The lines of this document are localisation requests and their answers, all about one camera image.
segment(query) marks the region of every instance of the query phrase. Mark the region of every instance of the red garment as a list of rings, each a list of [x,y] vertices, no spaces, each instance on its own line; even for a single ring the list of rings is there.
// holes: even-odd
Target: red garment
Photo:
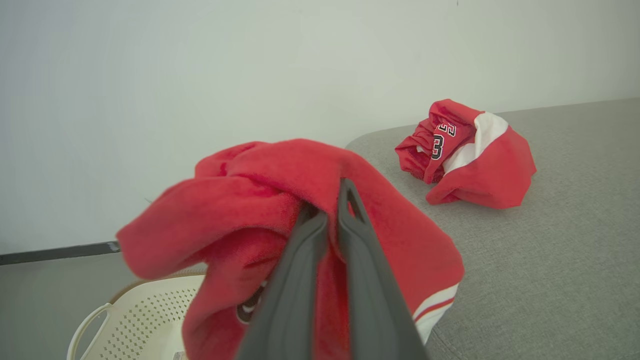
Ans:
[[[519,206],[536,172],[529,143],[503,118],[448,99],[431,105],[396,152],[402,170],[438,183],[426,197],[432,205]]]
[[[451,239],[353,152],[309,140],[254,142],[203,159],[193,179],[169,188],[117,234],[140,277],[209,265],[182,328],[190,360],[234,357],[247,326],[236,306],[270,275],[302,200],[327,212],[332,245],[318,269],[316,359],[349,359],[346,273],[335,223],[342,177],[355,183],[426,338],[464,272]]]

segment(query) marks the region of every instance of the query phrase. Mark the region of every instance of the laundry basket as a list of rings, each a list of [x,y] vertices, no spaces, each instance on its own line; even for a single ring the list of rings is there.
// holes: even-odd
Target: laundry basket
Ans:
[[[182,321],[203,280],[202,273],[177,275],[128,287],[82,321],[67,360],[76,360],[80,338],[103,312],[106,319],[81,360],[185,359]]]

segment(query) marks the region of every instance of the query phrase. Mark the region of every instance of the gray floor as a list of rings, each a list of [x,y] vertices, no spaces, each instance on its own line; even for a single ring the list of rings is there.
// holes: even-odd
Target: gray floor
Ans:
[[[65,359],[77,326],[137,281],[121,254],[0,266],[3,359]]]

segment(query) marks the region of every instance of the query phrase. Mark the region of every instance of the white fabric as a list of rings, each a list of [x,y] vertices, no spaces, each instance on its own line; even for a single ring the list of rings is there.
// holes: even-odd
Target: white fabric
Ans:
[[[447,304],[443,307],[439,307],[434,311],[430,311],[422,318],[420,318],[417,323],[415,323],[415,327],[418,329],[418,334],[420,334],[420,339],[422,339],[423,344],[427,343],[429,335],[431,334],[431,330],[436,325],[438,320],[440,320],[442,315],[444,315],[447,309],[451,307],[451,305],[453,305],[453,303]]]
[[[478,159],[483,151],[509,127],[503,118],[486,112],[474,119],[474,125],[476,126],[475,142],[461,146],[442,163],[445,175]]]
[[[458,284],[451,286],[450,288],[446,288],[444,290],[440,290],[432,296],[425,299],[420,306],[413,312],[413,320],[416,321],[418,316],[422,314],[423,311],[429,309],[431,306],[437,305],[441,302],[445,302],[447,300],[452,299],[458,290]]]

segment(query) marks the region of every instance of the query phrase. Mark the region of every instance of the baseboard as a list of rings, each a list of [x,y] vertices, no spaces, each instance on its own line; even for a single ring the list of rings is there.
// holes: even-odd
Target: baseboard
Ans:
[[[114,252],[120,252],[120,244],[118,244],[117,241],[0,255],[0,265],[30,263],[32,261],[53,259],[78,258],[80,256],[111,254]]]

